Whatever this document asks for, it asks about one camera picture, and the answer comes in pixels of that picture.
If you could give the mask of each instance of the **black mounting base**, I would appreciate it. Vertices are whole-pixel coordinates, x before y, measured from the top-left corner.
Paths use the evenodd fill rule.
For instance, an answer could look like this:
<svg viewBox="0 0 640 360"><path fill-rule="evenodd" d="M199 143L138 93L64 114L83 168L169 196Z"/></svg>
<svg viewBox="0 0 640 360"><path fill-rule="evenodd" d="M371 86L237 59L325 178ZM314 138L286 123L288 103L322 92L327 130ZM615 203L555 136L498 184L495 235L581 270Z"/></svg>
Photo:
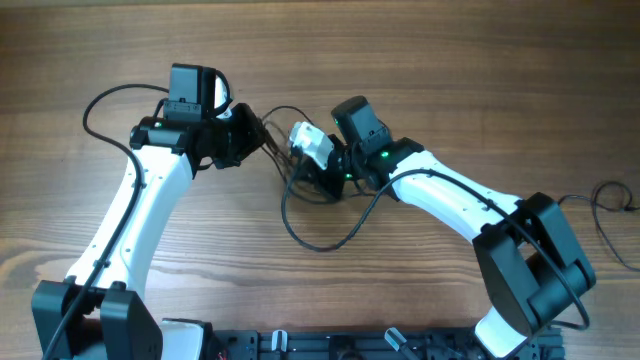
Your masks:
<svg viewBox="0 0 640 360"><path fill-rule="evenodd" d="M214 337L233 360L406 360L384 339L384 332L289 333L286 352L272 351L272 334L255 331L214 331ZM403 333L418 359L490 360L474 340L473 328L440 328ZM509 359L561 360L565 358L560 329L550 328ZM218 353L206 359L220 360Z"/></svg>

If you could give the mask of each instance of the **black cable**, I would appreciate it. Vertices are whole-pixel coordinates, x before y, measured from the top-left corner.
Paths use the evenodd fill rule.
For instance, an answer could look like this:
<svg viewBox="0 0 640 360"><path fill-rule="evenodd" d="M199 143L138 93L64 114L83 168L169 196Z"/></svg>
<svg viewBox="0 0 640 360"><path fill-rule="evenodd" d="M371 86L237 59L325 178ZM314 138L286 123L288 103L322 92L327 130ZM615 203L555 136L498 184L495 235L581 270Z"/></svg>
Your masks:
<svg viewBox="0 0 640 360"><path fill-rule="evenodd" d="M378 192L376 193L376 196L373 198L373 200L371 200L371 203L369 204L367 209L364 211L364 213L360 217L360 220L358 221L358 223L353 227L353 229L349 232L349 234L344 239L342 239L341 241L339 241L335 245L331 245L331 246L328 246L328 247L318 247L318 246L311 245L311 244L303 241L302 239L300 239L295 234L293 229L291 228L291 224L289 224L289 221L287 219L287 198L289 197L288 196L289 195L289 190L291 189L291 185L293 184L293 181L295 181L296 175L299 172L299 170L300 170L300 165L296 166L296 170L294 171L294 175L291 177L291 179L289 179L289 182L287 183L287 187L286 187L286 189L284 191L284 194L282 196L282 202L280 204L280 210L281 210L281 213L282 213L282 221L284 222L284 225L285 225L285 228L287 229L287 232L289 232L289 235L291 235L291 237L294 240L296 240L298 242L298 244L300 244L301 246L303 246L303 247L305 247L307 249L313 250L313 251L317 251L317 252L327 252L327 251L338 250L344 244L346 244L347 241L349 241L351 238L353 238L355 236L355 234L358 232L358 230L360 229L360 227L362 226L364 221L369 216L369 213L371 213L371 211L373 210L374 206L376 205L376 203L378 202L380 197L385 193L385 191L393 183L395 183L396 181L404 178L405 176L409 176L409 175L422 174L422 175L427 175L429 177L436 176L436 177L439 177L439 178L441 178L441 179L443 179L445 181L448 181L448 182L458 186L459 188L461 188L462 190L466 191L467 193L469 193L470 195L472 195L476 199L480 200L487 207L489 207L493 211L497 212L500 216L502 216L504 218L504 220L507 223L509 223L509 225L511 225L511 227L513 227L514 230L516 230L516 232L518 234L520 234L520 236L522 236L522 238L524 238L524 240L526 242L528 242L529 244L531 244L531 246L534 247L534 249L540 254L540 256L542 256L543 260L551 268L551 270L553 271L554 275L558 278L558 280L560 281L562 286L565 288L565 290L569 294L569 297L571 298L572 302L576 305L576 308L578 309L578 312L580 313L580 316L582 317L582 321L583 321L582 325L577 325L577 324L568 323L568 322L564 322L564 321L552 321L551 322L552 325L567 327L567 328L576 329L576 330L585 330L585 329L587 329L589 327L590 320L589 320L589 314L587 314L587 310L585 309L584 305L582 304L582 302L578 298L578 295L576 295L576 293L573 291L573 289L571 288L571 286L567 282L567 279L564 277L564 275L562 274L562 272L560 271L558 266L555 264L555 262L553 262L553 260L544 251L544 249L542 249L540 244L538 244L538 242L531 235L529 235L529 233L527 233L527 231L522 226L520 226L518 223L516 223L509 216L509 214L507 214L504 210L502 210L500 207L495 205L493 201L485 198L480 193L478 193L477 191L475 191L474 189L472 189L468 185L462 183L461 181L459 181L459 180L457 180L455 178L452 178L451 176L439 173L439 172L437 172L435 170L432 170L432 169L414 169L414 170L409 170L409 171L405 171L403 173L400 173L399 175L396 175L392 179L390 179L388 183L386 183L384 186L382 186L380 188L380 190L378 190Z"/></svg>
<svg viewBox="0 0 640 360"><path fill-rule="evenodd" d="M358 180L353 180L353 186L355 186L357 193L351 195L351 197L356 197L356 196L376 196L376 194L369 194L366 191L364 191L362 186L360 186L360 184L358 184Z"/></svg>
<svg viewBox="0 0 640 360"><path fill-rule="evenodd" d="M112 93L114 93L116 91L123 90L123 89L131 89L131 88L151 89L151 90L163 91L163 92L166 92L166 93L169 92L169 90L167 90L165 88L162 88L162 87L159 87L159 86L154 86L154 85L147 85L147 84L120 85L120 86L116 86L114 88L111 88L111 89L103 92L102 94L98 95L95 99L93 99L93 101L91 101L91 103L89 103L89 106L87 106L86 110L84 111L84 115L82 117L82 127L84 128L84 130L89 135L95 137L96 139L102 140L102 141L104 141L104 142L106 142L108 144L111 144L111 145L117 147L118 149L122 150L122 152L124 152L129 157L131 162L133 163L133 167L134 167L135 172L136 172L136 178L135 178L134 183L133 183L133 194L131 195L131 199L129 200L129 204L127 205L127 208L125 209L124 214L122 215L122 218L120 219L120 222L118 223L118 225L116 226L116 229L114 230L113 234L111 235L111 238L109 239L109 242L105 246L104 251L102 252L102 255L100 255L100 258L98 260L96 260L96 262L94 264L94 267L93 267L93 270L91 271L91 274L89 274L89 277L85 281L84 285L82 285L82 288L80 289L80 292L75 297L75 299L71 302L71 304L67 308L64 316L62 317L62 320L60 321L60 324L58 324L58 328L56 329L55 333L53 334L53 337L51 337L51 341L49 342L49 345L47 346L47 349L46 349L46 351L44 352L44 354L42 356L42 358L44 360L48 360L49 358L51 358L56 346L58 345L58 342L60 341L60 337L62 336L62 333L66 330L66 328L69 325L69 322L71 321L71 319L77 315L78 308L82 305L82 300L87 295L87 293L89 291L89 288L91 288L91 285L93 285L93 282L96 280L96 278L100 274L100 271L102 271L102 268L104 267L106 261L109 258L109 255L111 254L111 251L113 250L113 247L115 246L118 238L120 237L120 233L122 232L122 229L124 228L125 224L127 223L127 220L129 219L129 216L131 215L131 212L133 211L133 208L135 207L136 201L138 200L138 195L140 193L140 189L142 188L142 174L143 174L143 172L142 172L142 168L140 166L140 163L138 162L138 159L133 154L133 152L131 150L129 150L126 146L120 144L119 142L117 142L117 141L115 141L115 140L113 140L111 138L108 138L108 137L106 137L104 135L98 134L97 132L91 130L89 128L89 125L88 125L89 112L91 112L91 109L93 109L93 107L100 100L102 100L102 98L104 98L105 96L107 96L109 94L112 94Z"/></svg>
<svg viewBox="0 0 640 360"><path fill-rule="evenodd" d="M588 196L568 194L568 195L564 195L563 197L558 199L558 205L562 205L568 199L584 200L584 201L587 201L587 202L591 203L591 198L588 197ZM623 212L623 211L625 211L624 207L610 208L610 207L604 206L604 205L602 205L600 203L596 203L595 205L597 207L599 207L600 209L604 209L604 210L607 210L607 211L610 211L610 212Z"/></svg>
<svg viewBox="0 0 640 360"><path fill-rule="evenodd" d="M196 169L198 171L207 170L207 169L209 169L211 167L211 165L213 165L213 160L211 160L211 162L206 164L206 165L198 165L198 167Z"/></svg>
<svg viewBox="0 0 640 360"><path fill-rule="evenodd" d="M300 115L302 115L308 122L309 124L316 126L316 124L313 122L313 120L311 120L307 114L304 113L304 111L298 109L295 106L291 106L291 105L280 105L280 106L276 106L273 109L269 110L266 114L264 114L264 116L262 117L262 121L265 121L269 116L271 116L271 114L273 114L274 112L281 110L281 109L289 109L289 110L293 110L293 111L297 111L298 113L300 113Z"/></svg>
<svg viewBox="0 0 640 360"><path fill-rule="evenodd" d="M158 119L158 114L160 114L160 109L164 106L164 102L169 100L169 98L162 98L158 101L158 105L156 105L156 110L153 112L153 118Z"/></svg>
<svg viewBox="0 0 640 360"><path fill-rule="evenodd" d="M276 161L275 157L273 156L273 154L271 154L269 151L267 151L267 149L265 149L264 147L260 147L262 149L262 151L264 151L265 154L267 154L267 156L269 156L269 158L271 159L271 161L273 162L273 164L276 166L276 169L278 170L278 174L280 175L280 177L282 178L282 181L284 182L284 184L287 184L287 177L284 175L284 173L282 172L282 169L280 168L280 165L278 165L278 162ZM296 198L312 204L312 205L329 205L329 204L335 204L337 201L334 199L331 199L330 197L324 196L323 194L320 193L315 193L314 195L320 195L320 196L324 196L325 200L314 200L314 199L309 199L303 195L298 194L296 191L294 191L293 189L291 189L291 195L295 196Z"/></svg>
<svg viewBox="0 0 640 360"><path fill-rule="evenodd" d="M602 193L602 191L609 187L609 186L618 186L619 188L623 189L626 193L626 195L628 196L627 201L624 203L624 205L620 206L619 208L610 208L607 206L604 206L600 203L598 203L598 198L600 197L600 194ZM591 205L591 213L593 214L593 221L596 225L596 231L602 236L602 238L604 239L605 243L607 244L607 246L609 247L609 249L611 250L611 252L613 253L613 255L616 257L616 259L618 259L618 261L620 262L620 264L622 264L622 266L626 267L627 269L631 270L631 271L636 271L636 272L640 272L640 268L637 268L635 266L631 266L629 264L627 264L624 259L622 259L622 256L620 256L620 254L618 253L618 251L616 250L616 248L613 246L613 243L611 242L611 240L609 239L609 237L607 236L607 234L604 232L604 229L602 228L602 225L600 224L600 219L598 218L598 208L601 209L605 209L607 211L610 212L633 212L633 211L637 211L640 210L640 207L633 207L631 206L631 204L633 203L633 192L631 191L631 189L619 182L619 181L605 181L602 182L600 184L598 184L592 192L591 198L586 197L586 196L582 196L582 195L565 195L563 197L560 198L560 200L558 200L558 204L561 204L565 199L567 198L574 198L574 199L580 199L580 200L584 200L584 201L588 201L589 204Z"/></svg>

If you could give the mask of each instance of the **wooden surface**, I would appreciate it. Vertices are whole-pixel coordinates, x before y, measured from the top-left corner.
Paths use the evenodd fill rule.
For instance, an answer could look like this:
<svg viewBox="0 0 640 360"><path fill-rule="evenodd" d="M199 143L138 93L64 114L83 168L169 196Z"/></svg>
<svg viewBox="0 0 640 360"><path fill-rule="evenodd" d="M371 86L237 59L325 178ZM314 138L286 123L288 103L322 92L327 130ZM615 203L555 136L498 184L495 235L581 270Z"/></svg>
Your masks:
<svg viewBox="0 0 640 360"><path fill-rule="evenodd" d="M317 0L0 0L0 8L62 7L62 6L116 6L159 4L224 4L266 2L313 2Z"/></svg>
<svg viewBox="0 0 640 360"><path fill-rule="evenodd" d="M217 67L256 113L296 105L329 132L330 110L366 95L396 137L507 193L589 194L609 178L640 191L640 11L535 3L0 11L0 359L41 354L33 290L63 278L123 175L124 155L83 132L84 107L122 83L167 86L173 62ZM126 142L160 96L113 95L90 121ZM347 246L316 254L285 232L282 190L262 153L198 174L154 257L152 314L217 329L335 330L468 326L488 310L471 246L427 214L384 199ZM291 218L329 244L365 206L294 203ZM637 359L640 276L615 262L588 207L566 214L598 274L583 297L591 329L565 331L569 358ZM636 266L639 219L602 216ZM579 321L573 309L563 318Z"/></svg>

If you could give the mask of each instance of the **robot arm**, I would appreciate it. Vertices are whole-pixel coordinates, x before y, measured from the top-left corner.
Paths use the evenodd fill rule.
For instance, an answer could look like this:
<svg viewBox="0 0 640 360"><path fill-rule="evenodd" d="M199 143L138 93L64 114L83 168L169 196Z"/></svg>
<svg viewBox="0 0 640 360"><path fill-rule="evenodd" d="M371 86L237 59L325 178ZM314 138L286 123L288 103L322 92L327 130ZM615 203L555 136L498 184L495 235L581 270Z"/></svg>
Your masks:
<svg viewBox="0 0 640 360"><path fill-rule="evenodd" d="M227 350L238 358L254 358L258 351L262 353L254 342L256 332L249 332L246 346L234 350L228 345L230 341L221 339L237 340L235 333L213 332L210 323L191 320L169 319L158 325L142 301L153 253L173 207L197 171L203 169L200 161L211 157L218 169L239 166L264 143L264 128L246 104L229 110L231 98L225 93L228 91L224 76L215 69L174 65L164 118L146 117L131 132L130 146L144 169L143 189L105 267L92 284L87 284L95 260L102 254L132 196L135 172L131 162L102 225L65 281L43 281L36 289L32 310L43 350L61 319L68 315L69 304L81 299L80 287L89 286L89 295L82 299L80 308L84 314L100 308L100 326L97 329L88 326L90 320L85 321L80 313L72 314L71 325L61 327L60 341L54 341L52 354L56 358L217 359L224 358ZM317 184L324 187L325 193L339 198L345 179L366 179L372 189L393 181L385 187L391 197L429 212L473 245L494 305L476 325L474 333L478 341L474 344L481 343L494 357L514 354L571 304L549 264L537 254L526 260L522 257L518 251L522 240L514 236L505 216L526 226L540 241L577 296L595 284L593 269L562 212L550 198L536 194L520 200L495 192L447 168L409 139L392 141L389 129L375 117L364 97L348 100L332 114L346 145L335 135L326 136L308 123L299 123L291 133L292 150L313 159L319 175ZM442 178L427 174L398 178L416 169L431 169L455 179L483 194L508 215L489 209ZM397 345L412 358L406 339L398 334L389 338L393 339L390 344L394 348ZM277 355L283 359L287 344L293 346L297 342L295 346L300 348L308 345L295 338L287 342L283 331L264 339L259 341L274 344L266 358ZM352 343L354 338L342 335L322 335L319 339L314 341L328 343L327 354L358 346L357 342ZM301 353L297 355L307 359Z"/></svg>
<svg viewBox="0 0 640 360"><path fill-rule="evenodd" d="M193 174L187 155L173 154L170 148L143 146L134 150L134 154L144 169L143 189L118 243L111 252L109 266L102 270L92 285L108 289L114 282L121 282L125 284L126 289L137 292L144 300L151 258L169 215L178 199L191 185ZM94 261L104 251L131 198L134 178L135 171L129 160L124 179L98 232L67 273L66 278L73 279L75 284L84 285L93 269Z"/></svg>
<svg viewBox="0 0 640 360"><path fill-rule="evenodd" d="M449 175L475 191L486 194L496 205L511 214L516 209L517 196L502 194L482 186L451 170L438 161L432 153L421 151L409 155L398 163L389 179L413 169L430 168ZM497 224L503 218L485 204L454 184L438 177L416 174L401 178L392 184L396 196L407 204L415 205L451 227L470 243L485 224ZM495 357L505 357L527 340L500 316L495 307L480 320L475 335Z"/></svg>
<svg viewBox="0 0 640 360"><path fill-rule="evenodd" d="M475 335L493 356L513 353L571 305L559 277L572 284L576 297L595 285L595 273L575 234L548 196L538 193L522 200L496 192L449 169L412 140L393 141L364 97L347 100L332 115L346 144L311 124L299 123L289 138L292 153L313 160L317 183L336 199L345 179L364 179L370 188L386 188L394 199L435 216L473 245L494 305L475 327ZM403 175L416 169L434 171L465 185L504 214L445 178ZM526 228L545 254L523 258L518 250L523 239L507 220ZM555 274L554 266L559 269Z"/></svg>

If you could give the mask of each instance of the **black motor bracket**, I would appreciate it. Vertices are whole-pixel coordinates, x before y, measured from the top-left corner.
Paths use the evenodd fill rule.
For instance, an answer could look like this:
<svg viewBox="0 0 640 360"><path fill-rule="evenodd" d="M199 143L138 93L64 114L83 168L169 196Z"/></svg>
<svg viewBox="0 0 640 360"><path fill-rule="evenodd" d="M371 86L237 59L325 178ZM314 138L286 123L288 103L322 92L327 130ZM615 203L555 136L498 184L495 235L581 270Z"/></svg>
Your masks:
<svg viewBox="0 0 640 360"><path fill-rule="evenodd" d="M596 283L595 271L558 204L536 193L517 205L511 218L538 241L576 295L591 289ZM485 225L473 247L491 303L511 327L534 336L572 300L539 253L525 260L519 251L522 242L503 220Z"/></svg>
<svg viewBox="0 0 640 360"><path fill-rule="evenodd" d="M82 286L41 281L31 310L42 349L47 348L58 324ZM100 309L99 319L85 318ZM96 359L156 360L162 354L162 333L135 291L114 282L109 289L90 288L82 311L64 329L53 358L84 355Z"/></svg>
<svg viewBox="0 0 640 360"><path fill-rule="evenodd" d="M391 180L389 174L401 161L424 150L408 138L393 141L363 96L340 104L332 115L345 144L330 135L335 154L329 157L327 170L316 169L316 173L320 179L317 185L336 199L341 196L345 178L365 179L370 189L378 190ZM399 200L392 187L386 193ZM595 272L558 204L537 193L517 206L511 220L538 241L573 292L579 297L591 289ZM485 225L473 246L492 304L515 330L532 337L569 307L572 298L540 253L523 257L519 251L522 242L503 220Z"/></svg>
<svg viewBox="0 0 640 360"><path fill-rule="evenodd" d="M200 166L207 157L217 169L240 166L264 144L265 130L245 103L233 107L229 117L218 117L227 110L231 97L214 108L216 77L224 79L215 69L174 64L164 117L143 118L131 130L131 148L162 146L174 154L186 154L194 177L198 170L208 168ZM223 84L230 94L226 79Z"/></svg>

